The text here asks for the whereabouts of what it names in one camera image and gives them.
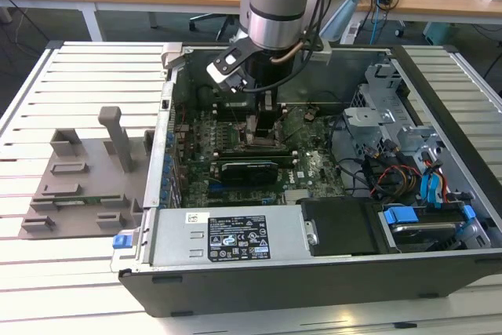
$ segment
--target robotic arm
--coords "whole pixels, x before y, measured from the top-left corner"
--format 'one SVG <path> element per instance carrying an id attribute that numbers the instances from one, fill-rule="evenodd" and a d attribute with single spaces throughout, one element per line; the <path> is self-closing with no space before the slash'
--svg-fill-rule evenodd
<path id="1" fill-rule="evenodd" d="M 254 95 L 256 113 L 248 115 L 251 144 L 267 144 L 281 109 L 278 87 L 308 64 L 322 20 L 332 0 L 241 0 L 240 24 L 247 36 L 224 50 L 207 72 L 222 91 Z M 295 66 L 295 55 L 304 57 Z"/>
<path id="2" fill-rule="evenodd" d="M 247 9 L 241 12 L 247 19 L 241 24 L 247 24 L 248 37 L 226 49 L 207 71 L 223 91 L 263 93 L 276 89 L 295 71 L 301 71 L 292 71 L 292 58 L 318 35 L 324 0 L 316 0 L 305 30 L 307 0 L 249 0 L 241 7 Z"/>

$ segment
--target green circuit board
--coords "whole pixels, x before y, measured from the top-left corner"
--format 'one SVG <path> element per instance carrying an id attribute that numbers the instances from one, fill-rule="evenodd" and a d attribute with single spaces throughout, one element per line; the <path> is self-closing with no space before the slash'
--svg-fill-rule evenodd
<path id="1" fill-rule="evenodd" d="M 218 122 L 208 111 L 194 114 L 190 131 L 183 135 L 184 147 L 180 154 L 180 164 L 187 172 L 181 205 L 198 208 L 290 204 L 285 192 L 307 192 L 312 198 L 345 195 L 342 180 L 336 174 L 336 164 L 327 148 L 332 116 L 314 117 L 309 122 L 305 120 L 307 111 L 307 106 L 291 107 L 282 121 L 283 144 L 287 150 L 295 151 L 294 165 L 289 169 L 279 169 L 274 184 L 251 188 L 222 187 L 211 174 L 211 165 L 217 161 L 214 151 L 240 151 L 239 130 L 242 132 L 246 124 Z"/>

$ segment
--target office chair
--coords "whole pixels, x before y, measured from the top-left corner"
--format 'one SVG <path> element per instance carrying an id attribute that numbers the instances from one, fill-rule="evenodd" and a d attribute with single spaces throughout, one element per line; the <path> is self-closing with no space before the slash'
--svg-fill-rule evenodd
<path id="1" fill-rule="evenodd" d="M 197 31 L 197 27 L 195 26 L 195 21 L 218 19 L 220 17 L 224 17 L 225 21 L 223 22 L 221 29 L 218 31 L 218 34 L 216 35 L 216 41 L 218 42 L 221 39 L 221 36 L 227 30 L 228 25 L 235 24 L 235 18 L 238 17 L 238 15 L 224 15 L 222 13 L 207 13 L 206 15 L 192 17 L 190 19 L 189 24 L 188 24 L 188 29 L 190 29 L 190 31 Z"/>

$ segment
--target aluminum profile table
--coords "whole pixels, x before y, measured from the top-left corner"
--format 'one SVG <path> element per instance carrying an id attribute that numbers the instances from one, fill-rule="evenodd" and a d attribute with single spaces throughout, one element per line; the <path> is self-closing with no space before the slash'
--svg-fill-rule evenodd
<path id="1" fill-rule="evenodd" d="M 455 121 L 502 183 L 502 100 L 459 53 L 441 46 L 407 46 L 406 52 Z M 417 99 L 410 103 L 429 124 Z"/>
<path id="2" fill-rule="evenodd" d="M 121 107 L 130 136 L 155 126 L 164 81 L 161 50 L 162 43 L 67 42 L 43 53 L 0 121 L 0 237 L 17 235 L 56 127 L 75 127 L 80 137 L 105 137 L 96 116 L 101 106 L 112 104 Z M 154 319 L 111 272 L 111 238 L 3 239 L 0 250 L 0 333 L 8 335 L 383 335 L 397 322 L 416 324 L 399 330 L 410 334 L 487 334 L 502 328 L 502 275 L 444 299 Z"/>

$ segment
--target power supply label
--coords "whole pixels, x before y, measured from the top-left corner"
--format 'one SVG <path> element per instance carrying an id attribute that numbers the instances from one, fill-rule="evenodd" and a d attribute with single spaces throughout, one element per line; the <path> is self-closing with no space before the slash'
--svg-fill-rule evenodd
<path id="1" fill-rule="evenodd" d="M 265 216 L 210 217 L 208 242 L 212 262 L 270 259 Z"/>

